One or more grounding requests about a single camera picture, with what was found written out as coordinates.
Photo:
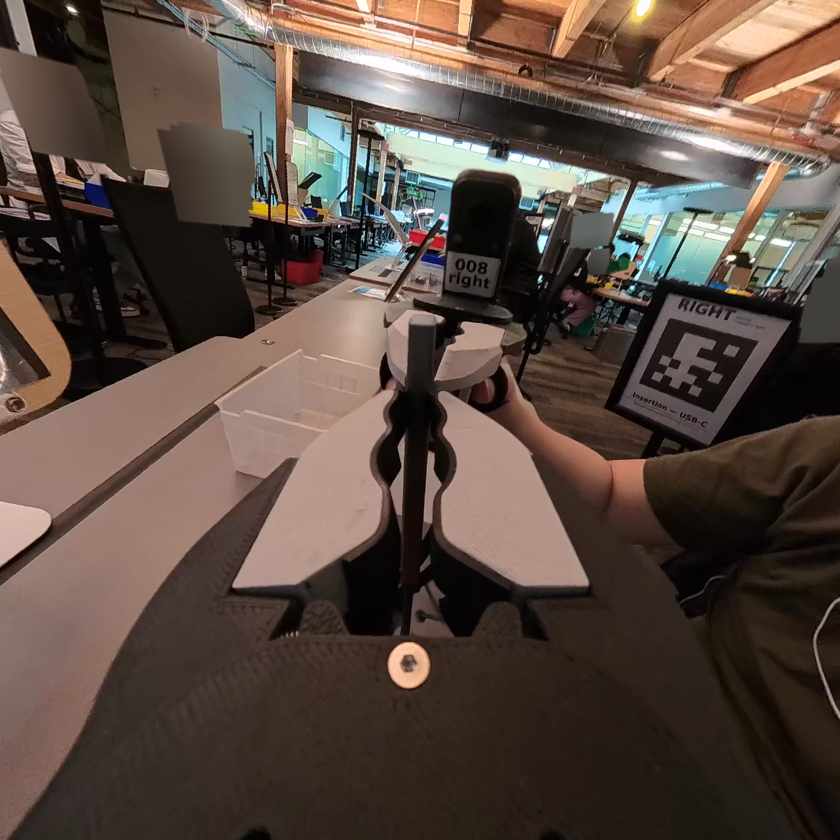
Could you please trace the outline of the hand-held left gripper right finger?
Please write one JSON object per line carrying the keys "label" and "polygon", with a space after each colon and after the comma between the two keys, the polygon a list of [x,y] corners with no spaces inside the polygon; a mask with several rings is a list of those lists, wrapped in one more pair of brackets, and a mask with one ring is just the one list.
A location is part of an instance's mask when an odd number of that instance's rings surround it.
{"label": "hand-held left gripper right finger", "polygon": [[434,500],[437,543],[515,592],[586,592],[590,581],[529,451],[504,427],[442,392],[448,473]]}

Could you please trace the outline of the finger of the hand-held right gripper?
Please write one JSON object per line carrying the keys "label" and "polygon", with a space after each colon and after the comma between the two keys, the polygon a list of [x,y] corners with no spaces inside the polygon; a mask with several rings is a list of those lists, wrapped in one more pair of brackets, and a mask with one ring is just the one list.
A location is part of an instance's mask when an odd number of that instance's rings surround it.
{"label": "finger of the hand-held right gripper", "polygon": [[490,378],[502,357],[506,330],[485,323],[461,323],[436,372],[437,389],[470,388]]}
{"label": "finger of the hand-held right gripper", "polygon": [[386,366],[389,380],[405,389],[410,318],[398,318],[386,329]]}

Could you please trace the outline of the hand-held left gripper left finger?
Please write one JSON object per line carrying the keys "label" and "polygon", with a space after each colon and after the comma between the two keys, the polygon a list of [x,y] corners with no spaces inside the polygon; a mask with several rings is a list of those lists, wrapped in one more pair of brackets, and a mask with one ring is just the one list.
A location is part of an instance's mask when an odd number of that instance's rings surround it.
{"label": "hand-held left gripper left finger", "polygon": [[375,462],[399,392],[379,392],[297,460],[233,581],[235,590],[295,590],[385,536],[392,492]]}

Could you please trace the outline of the dark grey divider panel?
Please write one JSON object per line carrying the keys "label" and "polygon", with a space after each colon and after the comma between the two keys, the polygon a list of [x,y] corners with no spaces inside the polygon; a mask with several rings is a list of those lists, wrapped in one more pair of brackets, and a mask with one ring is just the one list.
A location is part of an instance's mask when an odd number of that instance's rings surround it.
{"label": "dark grey divider panel", "polygon": [[402,494],[401,588],[409,606],[423,561],[424,505],[428,438],[432,422],[436,321],[431,314],[412,316],[408,326],[406,433]]}

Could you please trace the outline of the person's right forearm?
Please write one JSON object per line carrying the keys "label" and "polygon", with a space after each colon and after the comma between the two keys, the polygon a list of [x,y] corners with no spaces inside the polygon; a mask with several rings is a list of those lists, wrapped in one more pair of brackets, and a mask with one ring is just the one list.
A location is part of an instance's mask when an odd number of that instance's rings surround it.
{"label": "person's right forearm", "polygon": [[552,430],[528,403],[523,408],[518,436],[626,541],[653,545],[668,540],[648,500],[644,460],[607,460]]}

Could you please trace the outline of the person's right hand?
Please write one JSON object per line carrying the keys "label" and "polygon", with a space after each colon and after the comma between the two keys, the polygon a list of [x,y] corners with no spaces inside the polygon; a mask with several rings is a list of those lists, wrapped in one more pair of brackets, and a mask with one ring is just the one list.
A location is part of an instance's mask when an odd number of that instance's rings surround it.
{"label": "person's right hand", "polygon": [[517,383],[502,368],[471,387],[468,403],[525,445],[543,430],[532,404],[524,399]]}

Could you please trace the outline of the tablet on white stand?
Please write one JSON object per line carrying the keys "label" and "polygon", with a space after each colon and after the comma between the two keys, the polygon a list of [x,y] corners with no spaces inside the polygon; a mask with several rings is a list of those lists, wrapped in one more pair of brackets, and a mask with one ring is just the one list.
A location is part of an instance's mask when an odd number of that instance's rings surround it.
{"label": "tablet on white stand", "polygon": [[385,295],[384,302],[388,303],[395,299],[398,292],[401,290],[402,286],[404,285],[405,281],[411,276],[411,273],[415,267],[415,265],[422,260],[422,258],[428,252],[430,246],[435,241],[436,237],[438,236],[442,226],[444,225],[444,220],[439,218],[434,226],[430,228],[428,233],[423,239],[423,242],[420,246],[416,247],[415,253],[413,253],[412,257],[409,259],[407,265],[401,271],[399,277],[394,281],[391,285],[390,289],[388,290],[387,294]]}

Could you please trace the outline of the clear plastic divided bin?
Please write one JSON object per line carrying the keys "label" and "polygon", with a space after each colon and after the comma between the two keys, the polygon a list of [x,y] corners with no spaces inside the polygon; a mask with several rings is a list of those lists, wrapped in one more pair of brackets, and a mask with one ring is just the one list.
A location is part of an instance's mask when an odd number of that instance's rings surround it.
{"label": "clear plastic divided bin", "polygon": [[370,471],[398,391],[378,369],[298,350],[216,401],[234,467],[267,478],[301,459],[314,475],[342,482]]}

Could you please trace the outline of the red plastic bin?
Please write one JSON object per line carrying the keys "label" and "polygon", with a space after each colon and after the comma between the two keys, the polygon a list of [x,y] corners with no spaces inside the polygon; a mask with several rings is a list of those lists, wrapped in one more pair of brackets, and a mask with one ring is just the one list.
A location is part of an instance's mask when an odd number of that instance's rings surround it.
{"label": "red plastic bin", "polygon": [[293,286],[310,286],[320,281],[323,251],[315,248],[306,254],[293,254],[279,263],[283,280]]}

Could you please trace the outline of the black floor lamp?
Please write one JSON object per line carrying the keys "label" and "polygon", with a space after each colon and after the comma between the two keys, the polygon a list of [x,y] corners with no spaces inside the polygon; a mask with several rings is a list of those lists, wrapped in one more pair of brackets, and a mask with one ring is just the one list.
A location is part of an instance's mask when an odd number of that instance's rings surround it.
{"label": "black floor lamp", "polygon": [[677,257],[679,255],[680,250],[683,248],[684,243],[686,242],[686,238],[688,237],[691,229],[693,228],[695,222],[697,221],[698,217],[700,216],[710,216],[713,214],[713,211],[703,207],[695,207],[695,206],[684,206],[683,210],[685,213],[690,214],[690,218],[686,221],[686,228],[684,229],[681,238],[675,247],[675,251],[671,256],[671,259],[665,269],[664,278],[668,279],[670,277],[671,269],[673,268]]}

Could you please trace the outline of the black framed marker sign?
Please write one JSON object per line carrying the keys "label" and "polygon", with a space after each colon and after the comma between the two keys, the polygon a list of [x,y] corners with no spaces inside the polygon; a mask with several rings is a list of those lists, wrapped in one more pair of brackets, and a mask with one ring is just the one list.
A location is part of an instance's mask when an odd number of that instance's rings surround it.
{"label": "black framed marker sign", "polygon": [[652,438],[716,444],[795,346],[802,308],[662,280],[605,409]]}

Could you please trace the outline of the black office chair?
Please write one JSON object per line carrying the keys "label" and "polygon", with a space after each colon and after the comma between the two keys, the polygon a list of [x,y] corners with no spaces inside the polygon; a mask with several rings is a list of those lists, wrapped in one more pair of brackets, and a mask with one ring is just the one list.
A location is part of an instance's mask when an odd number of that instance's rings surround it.
{"label": "black office chair", "polygon": [[256,330],[221,227],[179,220],[170,189],[109,178],[102,185],[174,352]]}

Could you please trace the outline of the white stand base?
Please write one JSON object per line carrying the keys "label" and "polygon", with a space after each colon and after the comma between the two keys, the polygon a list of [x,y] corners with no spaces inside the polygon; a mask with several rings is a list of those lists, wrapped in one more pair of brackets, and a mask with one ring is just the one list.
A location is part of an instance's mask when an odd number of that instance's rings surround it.
{"label": "white stand base", "polygon": [[1,568],[42,538],[52,522],[41,508],[1,501]]}

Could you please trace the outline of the wooden sign board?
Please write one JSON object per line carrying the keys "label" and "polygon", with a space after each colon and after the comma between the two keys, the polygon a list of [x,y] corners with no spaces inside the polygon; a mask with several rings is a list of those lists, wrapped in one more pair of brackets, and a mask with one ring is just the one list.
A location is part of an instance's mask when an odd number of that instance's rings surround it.
{"label": "wooden sign board", "polygon": [[1,246],[1,425],[53,403],[70,382],[67,345]]}

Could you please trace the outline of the black stanchion post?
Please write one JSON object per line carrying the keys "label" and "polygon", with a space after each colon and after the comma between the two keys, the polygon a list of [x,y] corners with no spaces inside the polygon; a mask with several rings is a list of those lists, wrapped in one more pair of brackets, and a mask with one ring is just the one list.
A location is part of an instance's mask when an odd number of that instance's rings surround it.
{"label": "black stanchion post", "polygon": [[271,303],[275,308],[294,308],[297,306],[298,301],[291,296],[288,286],[287,226],[275,219],[270,219],[269,231],[270,285],[279,286],[281,289],[279,296],[273,297]]}
{"label": "black stanchion post", "polygon": [[253,217],[251,219],[255,234],[262,244],[266,254],[266,303],[258,306],[258,314],[276,318],[282,313],[282,307],[275,303],[274,286],[276,284],[277,246],[275,240],[275,226],[268,218]]}

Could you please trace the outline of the silver spiral duct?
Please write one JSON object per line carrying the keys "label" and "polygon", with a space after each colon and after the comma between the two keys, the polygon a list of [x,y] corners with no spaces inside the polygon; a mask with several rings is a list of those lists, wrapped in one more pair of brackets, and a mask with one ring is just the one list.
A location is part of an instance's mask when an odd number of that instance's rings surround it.
{"label": "silver spiral duct", "polygon": [[759,164],[781,163],[795,170],[811,170],[814,174],[830,165],[828,157],[810,152],[786,150],[767,143],[740,140],[720,132],[689,126],[684,122],[655,117],[624,108],[620,104],[584,100],[563,93],[535,89],[510,77],[494,76],[480,69],[457,70],[449,66],[394,56],[362,45],[349,44],[336,38],[321,37],[271,23],[258,8],[246,2],[208,2],[213,13],[242,27],[251,36],[271,45],[289,46],[309,56],[338,61],[345,65],[380,70],[414,82],[426,82],[447,88],[487,95],[494,99],[562,113],[570,117],[591,119],[622,130],[635,130],[665,140],[691,144],[705,151],[729,154]]}

